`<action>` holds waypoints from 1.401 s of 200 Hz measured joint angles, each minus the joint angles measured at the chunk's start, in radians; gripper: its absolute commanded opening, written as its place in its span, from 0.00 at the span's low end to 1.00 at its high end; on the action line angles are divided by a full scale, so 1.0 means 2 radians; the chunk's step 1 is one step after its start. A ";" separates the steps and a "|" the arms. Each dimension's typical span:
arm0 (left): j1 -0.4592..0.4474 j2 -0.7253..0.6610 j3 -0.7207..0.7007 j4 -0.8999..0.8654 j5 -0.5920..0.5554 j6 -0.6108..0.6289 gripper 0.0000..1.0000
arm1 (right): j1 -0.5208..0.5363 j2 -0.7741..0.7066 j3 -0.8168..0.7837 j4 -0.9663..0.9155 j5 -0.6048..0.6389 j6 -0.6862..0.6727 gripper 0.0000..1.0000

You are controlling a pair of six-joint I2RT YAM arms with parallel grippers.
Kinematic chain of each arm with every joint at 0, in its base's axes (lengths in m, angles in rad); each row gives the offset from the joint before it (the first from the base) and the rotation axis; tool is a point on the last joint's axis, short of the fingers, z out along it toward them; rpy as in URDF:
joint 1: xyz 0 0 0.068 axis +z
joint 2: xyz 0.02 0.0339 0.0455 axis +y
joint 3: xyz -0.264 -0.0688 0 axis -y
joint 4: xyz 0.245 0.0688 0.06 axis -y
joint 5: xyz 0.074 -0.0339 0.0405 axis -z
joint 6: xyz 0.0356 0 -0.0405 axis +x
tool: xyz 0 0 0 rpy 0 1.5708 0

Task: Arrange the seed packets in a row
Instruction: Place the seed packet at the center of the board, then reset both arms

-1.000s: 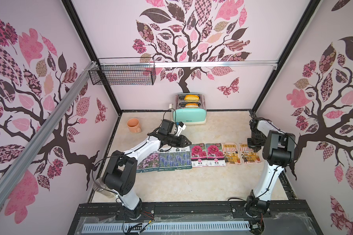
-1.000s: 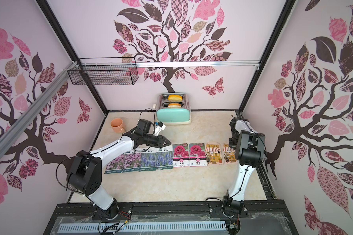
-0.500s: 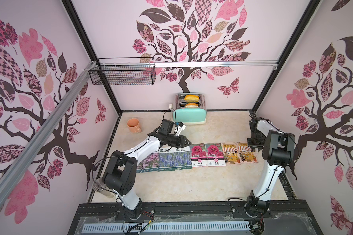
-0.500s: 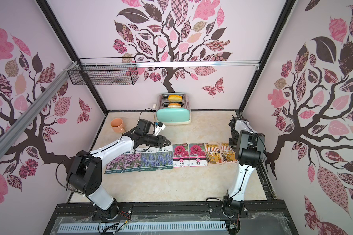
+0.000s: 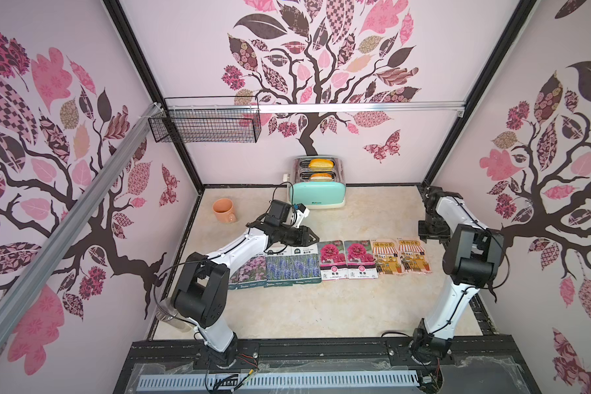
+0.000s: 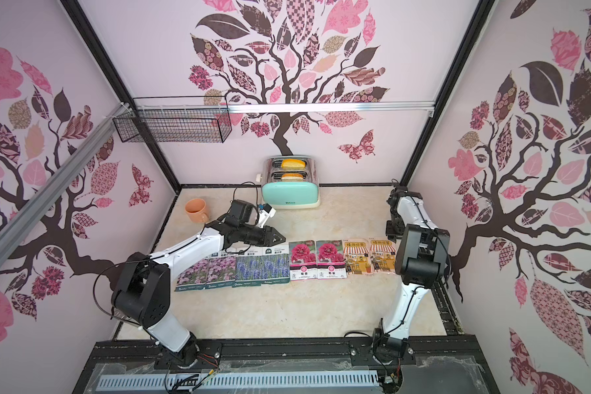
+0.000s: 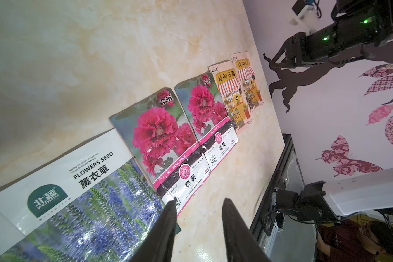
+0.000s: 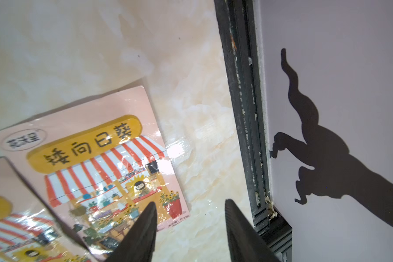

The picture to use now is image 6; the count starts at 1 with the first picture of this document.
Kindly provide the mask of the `sunflower shop seed packet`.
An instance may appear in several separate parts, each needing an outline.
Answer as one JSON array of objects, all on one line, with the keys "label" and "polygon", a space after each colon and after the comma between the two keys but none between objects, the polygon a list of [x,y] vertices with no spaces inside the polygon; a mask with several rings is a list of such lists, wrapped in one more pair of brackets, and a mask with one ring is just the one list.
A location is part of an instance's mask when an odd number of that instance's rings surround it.
[{"label": "sunflower shop seed packet", "polygon": [[396,263],[396,244],[387,239],[370,239],[369,256],[375,273],[394,274]]}]

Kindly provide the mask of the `lavender seed packet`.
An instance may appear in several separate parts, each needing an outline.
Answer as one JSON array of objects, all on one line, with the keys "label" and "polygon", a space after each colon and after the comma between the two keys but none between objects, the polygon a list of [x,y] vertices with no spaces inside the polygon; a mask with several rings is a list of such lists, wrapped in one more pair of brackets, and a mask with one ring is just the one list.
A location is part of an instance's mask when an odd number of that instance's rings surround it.
[{"label": "lavender seed packet", "polygon": [[288,245],[268,248],[261,255],[262,284],[286,284],[290,282],[290,259]]},{"label": "lavender seed packet", "polygon": [[233,287],[257,287],[263,282],[263,261],[258,252],[246,252],[236,257],[236,277]]}]

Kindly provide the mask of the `pink hollyhock seed packet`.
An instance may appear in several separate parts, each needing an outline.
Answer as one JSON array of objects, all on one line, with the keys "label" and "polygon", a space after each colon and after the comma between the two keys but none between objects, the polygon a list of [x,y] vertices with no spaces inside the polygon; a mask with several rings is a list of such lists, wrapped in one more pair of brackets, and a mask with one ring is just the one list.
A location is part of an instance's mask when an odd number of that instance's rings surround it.
[{"label": "pink hollyhock seed packet", "polygon": [[290,242],[289,253],[291,281],[318,278],[318,260],[315,241]]}]

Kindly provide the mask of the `pink cosmos seed packet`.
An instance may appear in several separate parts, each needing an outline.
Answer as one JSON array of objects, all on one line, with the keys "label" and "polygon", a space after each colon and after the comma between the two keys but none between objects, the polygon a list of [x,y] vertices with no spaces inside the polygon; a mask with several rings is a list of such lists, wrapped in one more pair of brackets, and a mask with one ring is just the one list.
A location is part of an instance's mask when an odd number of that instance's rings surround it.
[{"label": "pink cosmos seed packet", "polygon": [[220,254],[208,259],[205,288],[232,287],[236,282],[236,256]]}]

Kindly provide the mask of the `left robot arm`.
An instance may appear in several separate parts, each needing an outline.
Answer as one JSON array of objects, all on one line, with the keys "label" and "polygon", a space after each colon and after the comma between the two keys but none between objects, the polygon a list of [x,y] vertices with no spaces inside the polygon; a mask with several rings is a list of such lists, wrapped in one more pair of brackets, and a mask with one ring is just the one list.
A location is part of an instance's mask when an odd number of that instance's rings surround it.
[{"label": "left robot arm", "polygon": [[269,204],[233,200],[229,210],[206,223],[194,236],[152,254],[134,253],[122,264],[111,297],[119,311],[149,334],[171,365],[189,368],[200,352],[196,336],[184,328],[171,310],[172,284],[184,271],[236,243],[271,247],[286,238],[266,223],[277,210]]}]

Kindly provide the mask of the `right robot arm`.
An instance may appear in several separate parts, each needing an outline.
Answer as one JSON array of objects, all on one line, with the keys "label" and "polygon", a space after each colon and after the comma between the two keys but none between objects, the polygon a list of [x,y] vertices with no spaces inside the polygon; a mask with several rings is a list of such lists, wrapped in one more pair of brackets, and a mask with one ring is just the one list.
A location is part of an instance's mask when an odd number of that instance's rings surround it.
[{"label": "right robot arm", "polygon": [[387,199],[391,219],[386,235],[399,241],[394,273],[399,286],[392,309],[374,330],[371,351],[384,366],[405,357],[409,348],[410,325],[420,302],[446,276],[450,262],[450,234],[428,216],[425,202],[417,192],[395,185]]}]

